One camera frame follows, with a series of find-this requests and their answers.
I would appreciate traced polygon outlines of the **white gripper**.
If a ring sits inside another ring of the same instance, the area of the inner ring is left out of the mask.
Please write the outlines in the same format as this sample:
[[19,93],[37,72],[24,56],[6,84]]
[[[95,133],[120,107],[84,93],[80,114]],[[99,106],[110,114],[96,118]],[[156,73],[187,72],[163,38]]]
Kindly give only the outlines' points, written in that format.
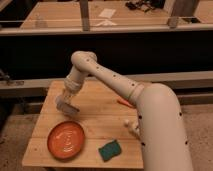
[[[64,80],[64,90],[62,93],[63,100],[66,103],[71,102],[71,98],[74,97],[83,87],[85,78],[88,76],[87,73],[81,73],[78,71],[71,71]],[[65,111],[67,104],[63,101],[59,101],[56,105],[60,111]],[[68,114],[77,114],[79,109],[75,106],[69,105],[67,108]]]

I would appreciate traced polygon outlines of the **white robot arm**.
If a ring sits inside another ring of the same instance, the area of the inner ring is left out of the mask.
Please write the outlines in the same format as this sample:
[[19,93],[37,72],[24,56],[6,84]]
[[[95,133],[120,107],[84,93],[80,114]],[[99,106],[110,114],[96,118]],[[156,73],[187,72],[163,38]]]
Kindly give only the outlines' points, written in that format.
[[71,98],[81,90],[85,78],[93,75],[136,107],[144,171],[193,171],[183,114],[171,88],[139,83],[112,71],[98,64],[93,52],[76,51],[71,62],[65,89],[56,100],[58,110],[68,115],[78,113]]

